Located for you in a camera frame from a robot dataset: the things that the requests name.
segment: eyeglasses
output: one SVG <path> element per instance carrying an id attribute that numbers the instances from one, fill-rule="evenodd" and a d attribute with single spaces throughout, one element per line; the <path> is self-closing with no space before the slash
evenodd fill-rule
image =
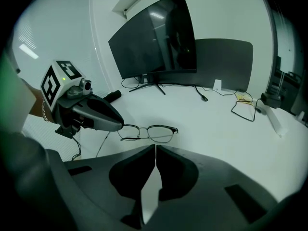
<path id="1" fill-rule="evenodd" d="M 140 129 L 146 129 L 148 133 L 147 138 L 140 138 Z M 177 128 L 164 126 L 164 125 L 153 125 L 148 128 L 140 128 L 135 125 L 125 124 L 123 128 L 117 132 L 121 137 L 121 141 L 135 141 L 142 139 L 151 139 L 158 143 L 168 143 L 172 140 L 174 134 L 178 134 Z"/>

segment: black cable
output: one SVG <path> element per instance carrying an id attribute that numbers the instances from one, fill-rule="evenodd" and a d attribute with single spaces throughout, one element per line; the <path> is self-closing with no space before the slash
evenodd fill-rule
<path id="1" fill-rule="evenodd" d="M 173 85 L 178 85 L 178 86 L 185 86 L 185 87 L 194 87 L 197 91 L 197 93 L 201 96 L 202 100 L 204 101 L 208 101 L 207 97 L 205 95 L 203 95 L 201 92 L 199 92 L 199 90 L 197 89 L 197 87 L 201 87 L 201 86 L 197 86 L 197 85 L 192 85 L 192 84 L 180 84 L 180 83 L 164 83 L 165 85 L 169 85 L 169 86 L 173 86 Z"/>
<path id="2" fill-rule="evenodd" d="M 255 121 L 255 117 L 256 117 L 256 108 L 257 108 L 257 104 L 258 104 L 258 101 L 259 101 L 259 100 L 261 100 L 261 99 L 257 99 L 257 102 L 256 102 L 255 113 L 254 113 L 254 119 L 253 119 L 253 120 L 249 120 L 248 118 L 243 117 L 243 116 L 241 116 L 241 115 L 239 115 L 238 113 L 235 113 L 235 112 L 233 111 L 233 109 L 236 107 L 237 103 L 252 103 L 251 101 L 236 101 L 235 106 L 231 109 L 231 112 L 234 113 L 234 114 L 236 114 L 236 115 L 238 115 L 239 117 L 241 117 L 241 118 L 247 120 L 247 121 L 254 122 L 254 121 Z"/>
<path id="3" fill-rule="evenodd" d="M 221 94 L 221 93 L 219 93 L 218 91 L 216 91 L 216 90 L 213 90 L 213 89 L 209 89 L 209 90 L 205 90 L 205 91 L 214 91 L 214 92 L 217 92 L 220 96 L 231 96 L 231 95 L 234 95 L 234 94 L 236 94 L 237 93 L 237 91 L 235 91 L 234 93 L 230 93 L 230 94 Z"/>
<path id="4" fill-rule="evenodd" d="M 247 102 L 253 102 L 254 101 L 254 99 L 252 98 L 252 96 L 247 92 L 247 91 L 245 91 L 245 93 L 247 93 L 250 97 L 251 97 L 251 101 L 247 101 Z"/>
<path id="5" fill-rule="evenodd" d="M 79 153 L 78 154 L 76 154 L 76 155 L 74 155 L 73 157 L 72 157 L 72 161 L 74 161 L 77 157 L 79 157 L 80 155 L 81 155 L 81 147 L 80 147 L 80 143 L 73 137 L 73 140 L 75 140 L 76 141 L 76 143 L 77 143 L 77 145 L 78 145 L 78 149 L 79 149 Z"/>
<path id="6" fill-rule="evenodd" d="M 197 88 L 197 86 L 194 86 L 195 87 L 195 89 L 196 89 L 196 91 L 199 93 L 199 95 L 201 96 L 201 98 L 204 100 L 204 101 L 208 101 L 208 99 L 206 98 L 206 96 L 205 95 L 203 95 L 201 92 L 199 92 L 198 91 L 198 88 Z"/>
<path id="7" fill-rule="evenodd" d="M 126 80 L 126 79 L 123 79 L 123 80 L 122 80 L 121 85 L 122 85 L 122 87 L 127 88 L 127 89 L 135 89 L 135 88 L 139 87 L 140 82 L 141 82 L 141 79 L 140 79 L 140 80 L 137 80 L 137 81 L 139 81 L 139 83 L 138 83 L 138 86 L 136 86 L 136 87 L 125 87 L 125 86 L 123 86 L 123 81 L 124 81 L 124 80 Z"/>

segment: white device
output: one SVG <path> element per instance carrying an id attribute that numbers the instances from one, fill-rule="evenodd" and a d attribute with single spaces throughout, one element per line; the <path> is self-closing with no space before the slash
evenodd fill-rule
<path id="1" fill-rule="evenodd" d="M 300 123 L 304 124 L 304 122 L 303 122 L 304 116 L 305 116 L 305 112 L 302 111 L 302 112 L 296 117 L 296 119 L 297 119 Z"/>
<path id="2" fill-rule="evenodd" d="M 215 79 L 213 90 L 220 92 L 221 91 L 221 80 Z"/>
<path id="3" fill-rule="evenodd" d="M 275 132 L 279 135 L 279 137 L 284 136 L 289 129 L 283 116 L 280 115 L 280 109 L 274 109 L 267 105 L 265 106 L 265 109 Z"/>
<path id="4" fill-rule="evenodd" d="M 56 101 L 72 86 L 79 86 L 83 78 L 85 78 L 84 74 L 70 61 L 52 61 L 40 86 L 51 112 L 54 110 Z"/>

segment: desk surface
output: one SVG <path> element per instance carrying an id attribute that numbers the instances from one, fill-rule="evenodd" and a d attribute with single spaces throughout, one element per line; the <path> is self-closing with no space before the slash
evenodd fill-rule
<path id="1" fill-rule="evenodd" d="M 265 187 L 277 201 L 299 190 L 306 178 L 308 128 L 284 110 L 278 112 L 285 118 L 289 131 L 280 138 L 266 115 L 257 113 L 255 121 L 249 122 L 232 114 L 234 95 L 220 96 L 201 90 L 208 98 L 204 102 L 192 87 L 165 87 L 166 95 L 154 86 L 134 92 L 120 91 L 122 97 L 112 106 L 126 124 L 178 128 L 179 134 L 168 145 L 224 160 Z M 236 109 L 252 118 L 252 106 L 239 104 Z M 83 158 L 95 157 L 106 135 L 104 131 L 83 129 Z M 120 141 L 117 133 L 111 133 L 99 156 L 153 143 Z"/>

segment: monitor base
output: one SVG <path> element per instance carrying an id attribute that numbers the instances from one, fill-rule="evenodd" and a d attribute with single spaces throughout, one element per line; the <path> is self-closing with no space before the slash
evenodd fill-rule
<path id="1" fill-rule="evenodd" d="M 158 86 L 157 82 L 146 83 L 145 85 L 137 87 L 137 88 L 135 88 L 133 90 L 130 90 L 129 92 L 135 91 L 135 90 L 138 90 L 138 89 L 141 89 L 141 88 L 144 88 L 144 87 L 148 87 L 148 86 L 156 86 L 165 95 L 165 92 Z"/>

